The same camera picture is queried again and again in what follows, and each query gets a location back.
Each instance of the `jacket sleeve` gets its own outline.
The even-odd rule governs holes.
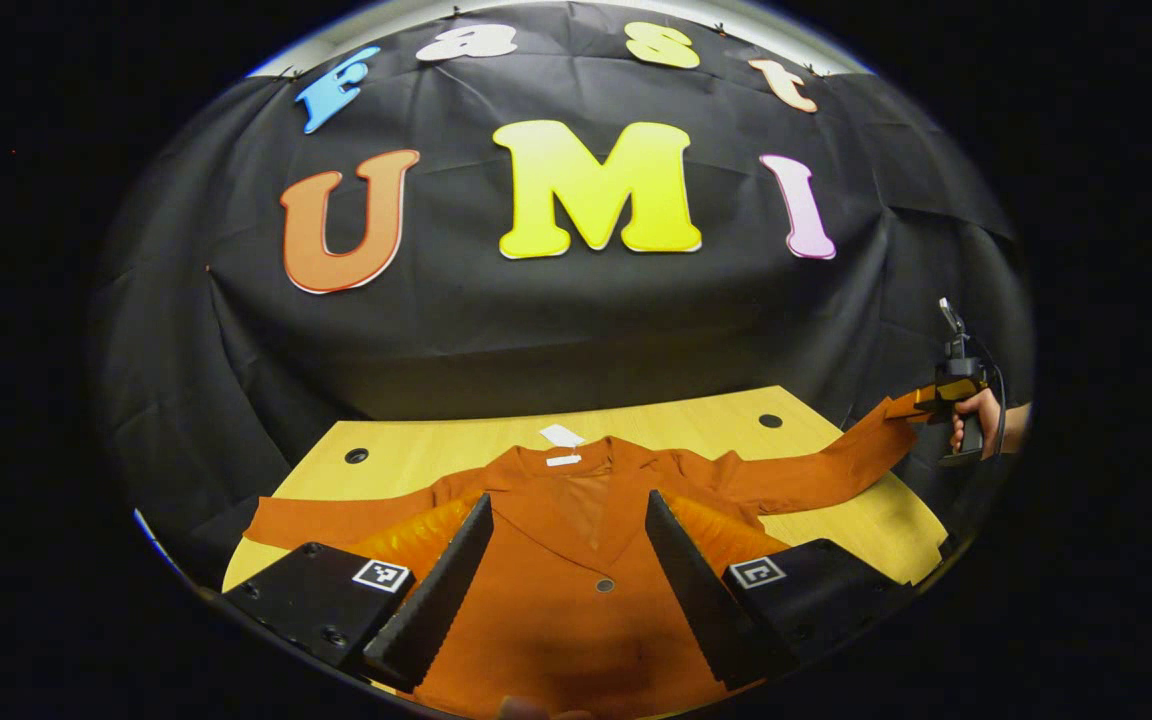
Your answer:
[[[453,500],[472,484],[470,473],[448,475],[408,495],[385,500],[287,500],[262,497],[243,537],[287,550],[306,541],[346,547],[385,528]]]
[[[742,460],[728,452],[714,461],[710,482],[718,495],[756,506],[763,515],[846,502],[882,478],[914,447],[918,434],[900,412],[902,406],[885,397],[836,441],[812,455]]]

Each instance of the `yellow letter m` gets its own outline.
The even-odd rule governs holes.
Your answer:
[[[556,120],[511,123],[492,138],[513,156],[513,229],[500,238],[500,253],[506,258],[567,252],[571,237],[554,225],[554,197],[591,249],[607,247],[630,196],[634,214],[621,233],[628,249],[700,249],[700,232],[687,213],[682,182],[682,151],[691,141],[681,129],[631,123],[605,164]]]

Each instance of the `jacket collar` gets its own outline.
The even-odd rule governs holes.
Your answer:
[[[530,450],[513,446],[486,467],[492,509],[539,543],[591,570],[607,574],[636,535],[643,532],[649,490],[657,486],[655,453],[611,435],[576,448],[581,461],[550,468],[545,460],[570,455],[571,448]],[[598,550],[589,546],[535,482],[544,477],[584,473],[609,467],[607,505],[602,510]]]

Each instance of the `black fabric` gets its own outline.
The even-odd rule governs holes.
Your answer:
[[[635,59],[622,31],[635,20],[681,29],[700,67]],[[485,22],[517,29],[515,53],[415,59],[435,35]],[[109,234],[91,318],[96,411],[129,502],[187,570],[227,555],[241,528],[218,518],[273,492],[334,420],[559,414],[780,384],[850,427],[884,395],[931,382],[947,340],[941,296],[1005,370],[1009,406],[1032,397],[1015,228],[954,142],[881,78],[820,78],[780,59],[819,106],[801,113],[749,67],[774,58],[765,50],[579,3],[467,13],[374,45],[357,99],[312,135],[294,99],[356,50],[300,78],[228,88],[147,168]],[[511,159],[492,132],[535,119],[567,123],[600,161],[634,122],[689,132],[702,250],[628,250],[627,204],[593,251],[559,204],[571,250],[503,258]],[[355,290],[298,290],[279,196],[342,173],[326,243],[351,250],[366,222],[355,168],[399,149],[420,162],[392,265]],[[787,251],[759,154],[812,169],[835,259]],[[934,467],[947,427],[920,432],[931,439],[897,471],[947,506],[957,492]],[[198,543],[207,550],[188,550]]]

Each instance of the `orange jacket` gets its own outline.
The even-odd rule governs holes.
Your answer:
[[[646,537],[650,490],[763,530],[760,514],[843,502],[895,465],[916,438],[896,406],[888,397],[827,448],[798,457],[706,460],[605,437],[577,448],[576,464],[548,467],[545,458],[570,448],[515,446],[392,500],[263,497],[244,536],[347,547],[465,493],[492,493],[488,550],[425,682],[403,697],[475,719],[493,717],[507,694],[550,712],[659,715],[732,692],[710,675]]]

